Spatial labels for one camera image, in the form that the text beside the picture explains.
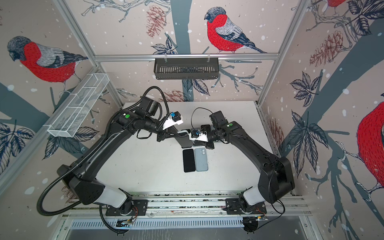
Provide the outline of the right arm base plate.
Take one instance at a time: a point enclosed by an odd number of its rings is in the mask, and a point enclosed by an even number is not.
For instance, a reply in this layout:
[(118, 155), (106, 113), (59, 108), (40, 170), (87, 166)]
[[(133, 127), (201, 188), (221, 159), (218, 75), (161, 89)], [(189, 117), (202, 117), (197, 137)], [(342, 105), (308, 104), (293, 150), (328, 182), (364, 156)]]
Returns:
[(225, 199), (225, 206), (222, 210), (228, 215), (265, 215), (267, 212), (264, 202), (251, 206), (239, 198)]

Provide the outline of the aluminium mounting rail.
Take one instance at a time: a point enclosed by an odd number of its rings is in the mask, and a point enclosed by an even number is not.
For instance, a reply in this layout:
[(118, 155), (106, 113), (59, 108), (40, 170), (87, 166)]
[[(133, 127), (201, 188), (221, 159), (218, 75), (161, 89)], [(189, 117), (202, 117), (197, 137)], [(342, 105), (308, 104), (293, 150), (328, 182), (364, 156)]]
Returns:
[[(234, 193), (192, 193), (192, 194), (158, 194), (158, 195), (134, 195), (133, 200), (148, 200), (146, 217), (219, 217), (225, 215), (222, 210), (225, 199), (237, 199), (239, 195)], [(303, 197), (291, 194), (281, 198), (279, 202), (264, 203), (267, 217), (277, 217), (282, 212), (283, 216), (312, 216)]]

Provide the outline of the white mesh tray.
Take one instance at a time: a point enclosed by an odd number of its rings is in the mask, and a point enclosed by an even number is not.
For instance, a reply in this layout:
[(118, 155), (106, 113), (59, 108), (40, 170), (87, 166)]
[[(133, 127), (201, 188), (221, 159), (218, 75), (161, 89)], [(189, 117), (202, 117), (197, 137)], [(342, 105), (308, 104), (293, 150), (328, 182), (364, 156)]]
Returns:
[(109, 81), (106, 74), (88, 74), (81, 88), (70, 94), (70, 102), (50, 125), (48, 133), (53, 137), (74, 137)]

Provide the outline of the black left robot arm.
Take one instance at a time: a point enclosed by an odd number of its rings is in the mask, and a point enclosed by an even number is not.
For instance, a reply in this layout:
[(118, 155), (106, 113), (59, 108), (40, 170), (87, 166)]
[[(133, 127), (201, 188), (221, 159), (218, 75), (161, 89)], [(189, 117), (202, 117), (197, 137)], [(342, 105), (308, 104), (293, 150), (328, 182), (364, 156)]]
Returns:
[(83, 205), (98, 204), (121, 208), (130, 205), (130, 195), (111, 187), (102, 171), (109, 161), (116, 161), (124, 144), (139, 132), (146, 132), (159, 142), (178, 137), (177, 125), (183, 122), (181, 113), (171, 111), (166, 103), (143, 97), (137, 104), (115, 113), (105, 133), (82, 157), (70, 165), (62, 165), (57, 183), (63, 182)]

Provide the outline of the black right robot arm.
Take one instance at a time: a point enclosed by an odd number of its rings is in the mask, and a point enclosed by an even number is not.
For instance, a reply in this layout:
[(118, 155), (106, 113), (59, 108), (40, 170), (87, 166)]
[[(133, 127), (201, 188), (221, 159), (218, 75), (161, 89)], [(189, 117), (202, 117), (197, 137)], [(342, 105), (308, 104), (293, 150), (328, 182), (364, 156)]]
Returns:
[(258, 185), (239, 196), (242, 209), (259, 203), (273, 204), (294, 190), (295, 182), (290, 161), (267, 151), (253, 140), (237, 122), (228, 122), (221, 111), (212, 113), (214, 129), (207, 133), (207, 142), (223, 141), (238, 148), (258, 169)]

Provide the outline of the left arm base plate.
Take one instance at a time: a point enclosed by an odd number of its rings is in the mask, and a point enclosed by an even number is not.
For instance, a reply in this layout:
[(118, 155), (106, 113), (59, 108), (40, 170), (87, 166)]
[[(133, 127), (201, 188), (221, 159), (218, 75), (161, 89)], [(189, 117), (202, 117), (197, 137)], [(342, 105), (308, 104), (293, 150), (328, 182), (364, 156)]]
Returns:
[(106, 216), (123, 217), (123, 216), (145, 216), (148, 208), (148, 200), (128, 200), (120, 208), (107, 206)]

